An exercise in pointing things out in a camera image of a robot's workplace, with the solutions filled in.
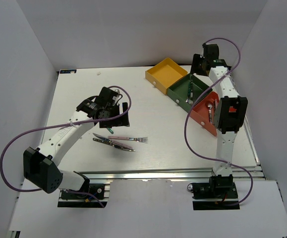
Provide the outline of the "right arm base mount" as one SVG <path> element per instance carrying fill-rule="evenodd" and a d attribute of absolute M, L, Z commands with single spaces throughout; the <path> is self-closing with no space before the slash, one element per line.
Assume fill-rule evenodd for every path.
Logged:
<path fill-rule="evenodd" d="M 217 210 L 239 210 L 240 205 L 233 205 L 238 202 L 238 193 L 235 183 L 231 188 L 223 188 L 217 194 L 210 190 L 206 183 L 190 183 L 187 191 L 192 194 L 192 205 L 194 211 L 217 211 Z"/>

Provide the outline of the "pink handled fork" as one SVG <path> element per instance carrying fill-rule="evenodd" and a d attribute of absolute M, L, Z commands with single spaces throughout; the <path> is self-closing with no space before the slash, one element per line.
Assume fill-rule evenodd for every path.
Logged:
<path fill-rule="evenodd" d="M 108 136 L 112 140 L 135 141 L 140 143 L 148 143 L 148 137 L 124 137 L 124 136 Z"/>

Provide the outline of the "dark handled fork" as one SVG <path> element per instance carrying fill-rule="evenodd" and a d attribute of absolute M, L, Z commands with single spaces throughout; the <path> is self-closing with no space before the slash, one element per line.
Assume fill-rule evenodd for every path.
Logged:
<path fill-rule="evenodd" d="M 189 82 L 189 105 L 193 105 L 193 81 L 192 74 L 190 74 L 190 82 Z"/>

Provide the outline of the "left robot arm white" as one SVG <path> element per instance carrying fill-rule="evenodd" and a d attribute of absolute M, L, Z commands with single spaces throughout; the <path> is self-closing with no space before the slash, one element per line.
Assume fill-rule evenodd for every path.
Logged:
<path fill-rule="evenodd" d="M 101 128 L 129 126 L 128 103 L 120 105 L 119 89 L 103 87 L 99 95 L 82 101 L 69 119 L 48 141 L 23 154 L 24 177 L 46 193 L 72 190 L 79 198 L 88 195 L 90 180 L 78 172 L 60 170 L 63 157 L 82 136 L 99 124 Z"/>

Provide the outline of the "dark handled spoon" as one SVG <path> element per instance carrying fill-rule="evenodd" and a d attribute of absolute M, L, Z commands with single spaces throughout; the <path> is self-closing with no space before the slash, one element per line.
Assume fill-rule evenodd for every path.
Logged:
<path fill-rule="evenodd" d="M 214 106 L 212 103 L 207 103 L 208 114 L 209 114 L 209 122 L 213 123 L 213 114 L 214 114 Z"/>

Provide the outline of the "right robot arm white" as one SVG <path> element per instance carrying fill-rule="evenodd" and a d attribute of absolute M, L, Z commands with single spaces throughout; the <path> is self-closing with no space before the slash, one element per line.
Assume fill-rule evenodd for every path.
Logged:
<path fill-rule="evenodd" d="M 243 126 L 248 100 L 235 90 L 229 68 L 219 58 L 216 44 L 203 44 L 203 55 L 195 55 L 192 72 L 206 75 L 215 83 L 204 98 L 193 107 L 190 117 L 217 137 L 216 161 L 208 185 L 209 193 L 219 198 L 233 183 L 232 153 L 234 141 Z"/>

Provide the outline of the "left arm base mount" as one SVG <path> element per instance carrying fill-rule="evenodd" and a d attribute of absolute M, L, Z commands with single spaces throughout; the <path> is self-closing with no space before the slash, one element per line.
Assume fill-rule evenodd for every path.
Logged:
<path fill-rule="evenodd" d="M 85 194 L 61 190 L 58 208 L 105 208 L 110 192 L 110 182 L 93 180 Z"/>

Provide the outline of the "green handled fork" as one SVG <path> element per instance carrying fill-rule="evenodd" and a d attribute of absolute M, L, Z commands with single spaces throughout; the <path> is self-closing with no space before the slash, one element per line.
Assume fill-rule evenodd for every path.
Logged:
<path fill-rule="evenodd" d="M 191 104 L 191 94 L 192 94 L 192 83 L 191 81 L 189 82 L 188 84 L 188 91 L 187 91 L 187 99 L 186 99 L 186 102 L 190 105 Z"/>

